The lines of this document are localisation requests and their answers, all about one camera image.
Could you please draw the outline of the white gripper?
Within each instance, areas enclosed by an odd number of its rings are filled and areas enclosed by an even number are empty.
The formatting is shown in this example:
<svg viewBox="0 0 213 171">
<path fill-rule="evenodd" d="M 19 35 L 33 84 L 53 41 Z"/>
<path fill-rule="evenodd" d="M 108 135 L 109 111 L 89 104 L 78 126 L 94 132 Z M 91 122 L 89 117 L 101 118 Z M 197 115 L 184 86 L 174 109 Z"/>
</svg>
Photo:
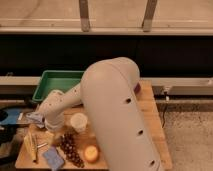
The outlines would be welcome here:
<svg viewBox="0 0 213 171">
<path fill-rule="evenodd" d="M 60 130 L 63 126 L 64 126 L 63 114 L 45 116 L 45 127 L 48 130 L 48 131 L 45 131 L 45 134 L 49 139 L 54 139 L 55 134 L 52 132 L 56 132 Z"/>
</svg>

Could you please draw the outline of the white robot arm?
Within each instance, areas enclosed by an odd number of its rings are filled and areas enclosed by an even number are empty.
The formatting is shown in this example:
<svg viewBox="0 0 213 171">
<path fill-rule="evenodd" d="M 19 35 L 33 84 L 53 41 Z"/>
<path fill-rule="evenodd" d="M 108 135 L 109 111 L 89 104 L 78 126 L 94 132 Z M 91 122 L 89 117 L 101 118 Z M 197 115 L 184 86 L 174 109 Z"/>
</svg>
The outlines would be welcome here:
<svg viewBox="0 0 213 171">
<path fill-rule="evenodd" d="M 137 64 L 127 57 L 98 61 L 77 86 L 43 101 L 38 112 L 53 128 L 64 110 L 81 104 L 110 171 L 164 171 L 137 103 L 139 80 Z"/>
</svg>

